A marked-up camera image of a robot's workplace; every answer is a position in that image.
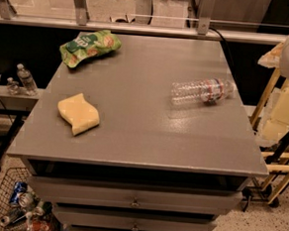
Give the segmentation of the upright water bottle on shelf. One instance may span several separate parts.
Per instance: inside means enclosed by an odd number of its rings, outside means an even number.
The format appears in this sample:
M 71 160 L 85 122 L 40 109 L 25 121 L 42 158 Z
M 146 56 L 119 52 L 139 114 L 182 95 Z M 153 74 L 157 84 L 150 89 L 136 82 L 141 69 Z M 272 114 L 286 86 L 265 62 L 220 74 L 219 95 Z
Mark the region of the upright water bottle on shelf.
M 17 65 L 17 76 L 20 78 L 23 86 L 26 88 L 28 95 L 35 96 L 37 94 L 38 87 L 33 79 L 31 72 L 26 69 L 22 64 Z

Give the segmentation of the yellow sponge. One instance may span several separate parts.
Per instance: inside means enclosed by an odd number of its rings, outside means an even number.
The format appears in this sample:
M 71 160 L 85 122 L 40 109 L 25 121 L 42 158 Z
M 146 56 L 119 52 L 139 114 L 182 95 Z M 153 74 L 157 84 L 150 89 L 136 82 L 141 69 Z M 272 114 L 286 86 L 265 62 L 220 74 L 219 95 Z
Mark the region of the yellow sponge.
M 82 93 L 60 100 L 57 109 L 60 116 L 71 125 L 74 136 L 97 126 L 100 121 L 97 109 L 87 102 Z

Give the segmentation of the top drawer knob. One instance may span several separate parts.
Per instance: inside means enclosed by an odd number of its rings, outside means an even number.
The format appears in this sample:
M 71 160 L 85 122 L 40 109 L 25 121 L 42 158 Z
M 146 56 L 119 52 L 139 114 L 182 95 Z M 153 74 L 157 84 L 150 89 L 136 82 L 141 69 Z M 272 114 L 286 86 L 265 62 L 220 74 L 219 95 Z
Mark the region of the top drawer knob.
M 134 198 L 133 202 L 131 203 L 132 208 L 139 208 L 140 204 L 136 198 Z

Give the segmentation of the grey side bench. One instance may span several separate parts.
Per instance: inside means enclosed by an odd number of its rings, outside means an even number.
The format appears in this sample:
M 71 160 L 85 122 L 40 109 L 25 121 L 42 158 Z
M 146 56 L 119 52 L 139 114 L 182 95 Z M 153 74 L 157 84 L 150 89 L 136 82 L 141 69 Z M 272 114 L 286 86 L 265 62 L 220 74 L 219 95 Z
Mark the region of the grey side bench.
M 40 89 L 35 96 L 22 93 L 11 95 L 7 88 L 0 86 L 0 172 L 1 161 L 17 135 L 24 120 L 32 112 L 43 91 Z

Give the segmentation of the yellow wooden rack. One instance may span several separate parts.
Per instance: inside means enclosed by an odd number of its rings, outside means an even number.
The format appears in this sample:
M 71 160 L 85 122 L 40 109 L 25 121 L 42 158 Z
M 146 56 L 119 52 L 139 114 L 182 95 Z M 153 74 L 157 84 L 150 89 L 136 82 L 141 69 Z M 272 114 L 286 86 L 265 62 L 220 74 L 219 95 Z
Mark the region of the yellow wooden rack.
M 259 65 L 273 69 L 250 117 L 251 124 L 255 124 L 259 116 L 263 117 L 257 134 L 260 145 L 265 148 L 262 156 L 268 176 L 264 182 L 255 180 L 243 191 L 248 203 L 265 202 L 271 207 L 279 205 L 279 195 L 289 185 L 289 79 L 280 74 L 279 66 L 286 39 L 258 61 Z

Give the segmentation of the grey drawer cabinet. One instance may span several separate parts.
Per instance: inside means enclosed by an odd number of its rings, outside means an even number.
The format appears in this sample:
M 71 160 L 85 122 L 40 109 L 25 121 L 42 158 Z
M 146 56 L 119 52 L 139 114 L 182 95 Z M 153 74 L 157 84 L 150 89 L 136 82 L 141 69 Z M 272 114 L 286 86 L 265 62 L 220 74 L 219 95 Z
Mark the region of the grey drawer cabinet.
M 238 98 L 174 110 L 175 82 L 226 78 L 212 41 L 125 35 L 106 58 L 61 66 L 9 154 L 69 231 L 212 231 L 266 175 Z

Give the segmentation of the drawer knob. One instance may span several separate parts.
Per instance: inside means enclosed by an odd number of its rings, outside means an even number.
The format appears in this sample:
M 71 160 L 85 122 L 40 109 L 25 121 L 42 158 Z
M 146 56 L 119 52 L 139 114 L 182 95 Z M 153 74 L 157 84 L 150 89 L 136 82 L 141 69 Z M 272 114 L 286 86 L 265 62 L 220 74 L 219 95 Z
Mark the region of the drawer knob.
M 140 229 L 139 229 L 139 226 L 138 226 L 138 224 L 137 223 L 133 223 L 133 226 L 132 226 L 132 228 L 131 228 L 131 231 L 139 231 Z
M 140 204 L 136 198 L 134 198 L 133 202 L 131 203 L 132 208 L 139 208 Z

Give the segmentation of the red soda can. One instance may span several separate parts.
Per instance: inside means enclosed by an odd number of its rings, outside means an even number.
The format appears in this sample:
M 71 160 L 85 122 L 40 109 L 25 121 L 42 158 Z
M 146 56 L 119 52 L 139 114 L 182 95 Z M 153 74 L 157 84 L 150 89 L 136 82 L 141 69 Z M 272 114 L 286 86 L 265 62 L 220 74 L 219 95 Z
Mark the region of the red soda can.
M 54 231 L 54 226 L 51 222 L 35 220 L 27 227 L 27 231 Z

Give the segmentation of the silver can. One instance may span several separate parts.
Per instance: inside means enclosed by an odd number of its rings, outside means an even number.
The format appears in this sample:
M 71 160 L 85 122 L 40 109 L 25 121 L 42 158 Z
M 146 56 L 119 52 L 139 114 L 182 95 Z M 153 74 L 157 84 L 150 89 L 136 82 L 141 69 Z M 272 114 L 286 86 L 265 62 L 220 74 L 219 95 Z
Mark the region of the silver can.
M 24 192 L 20 195 L 19 205 L 21 207 L 31 209 L 35 207 L 35 204 L 35 197 L 31 193 Z

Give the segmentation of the blue soda can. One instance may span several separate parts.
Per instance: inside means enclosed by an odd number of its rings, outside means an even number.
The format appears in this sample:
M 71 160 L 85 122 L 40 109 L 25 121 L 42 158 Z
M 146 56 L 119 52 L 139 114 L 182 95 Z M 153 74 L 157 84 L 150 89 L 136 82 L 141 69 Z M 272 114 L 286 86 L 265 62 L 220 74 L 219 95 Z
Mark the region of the blue soda can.
M 10 205 L 17 207 L 20 203 L 20 195 L 27 192 L 28 184 L 24 181 L 17 181 L 14 183 L 14 188 L 12 189 L 10 196 Z

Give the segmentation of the green chip bag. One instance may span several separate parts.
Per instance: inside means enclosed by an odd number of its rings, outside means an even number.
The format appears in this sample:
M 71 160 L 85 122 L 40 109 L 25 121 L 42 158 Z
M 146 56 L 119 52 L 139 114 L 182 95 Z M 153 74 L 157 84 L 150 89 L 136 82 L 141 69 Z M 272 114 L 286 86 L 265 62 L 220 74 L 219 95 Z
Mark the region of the green chip bag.
M 106 55 L 122 46 L 121 40 L 109 30 L 88 33 L 60 46 L 61 59 L 69 68 L 77 67 L 87 58 Z

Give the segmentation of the clear plastic water bottle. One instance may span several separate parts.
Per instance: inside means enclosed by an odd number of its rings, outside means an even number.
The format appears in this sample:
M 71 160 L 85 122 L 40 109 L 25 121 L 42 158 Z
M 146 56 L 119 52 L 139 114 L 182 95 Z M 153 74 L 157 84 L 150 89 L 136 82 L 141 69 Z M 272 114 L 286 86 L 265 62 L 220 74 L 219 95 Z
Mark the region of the clear plastic water bottle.
M 232 96 L 236 84 L 229 79 L 201 79 L 171 84 L 170 100 L 173 105 L 214 104 Z

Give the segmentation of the small water bottle on shelf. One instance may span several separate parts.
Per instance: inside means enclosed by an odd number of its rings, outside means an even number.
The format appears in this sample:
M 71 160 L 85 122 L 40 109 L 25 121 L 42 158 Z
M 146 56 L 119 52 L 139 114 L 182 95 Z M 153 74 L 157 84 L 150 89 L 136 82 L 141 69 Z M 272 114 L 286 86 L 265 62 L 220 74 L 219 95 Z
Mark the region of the small water bottle on shelf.
M 7 78 L 7 87 L 8 87 L 8 93 L 11 95 L 19 95 L 20 94 L 20 84 L 17 80 L 13 79 L 12 77 Z

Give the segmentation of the metal railing frame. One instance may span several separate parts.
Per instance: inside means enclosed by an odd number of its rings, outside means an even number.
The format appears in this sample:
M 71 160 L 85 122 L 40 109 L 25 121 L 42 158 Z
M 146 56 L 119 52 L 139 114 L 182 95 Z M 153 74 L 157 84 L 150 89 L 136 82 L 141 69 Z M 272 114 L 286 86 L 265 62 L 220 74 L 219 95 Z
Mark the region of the metal railing frame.
M 271 0 L 0 0 L 0 23 L 276 45 Z

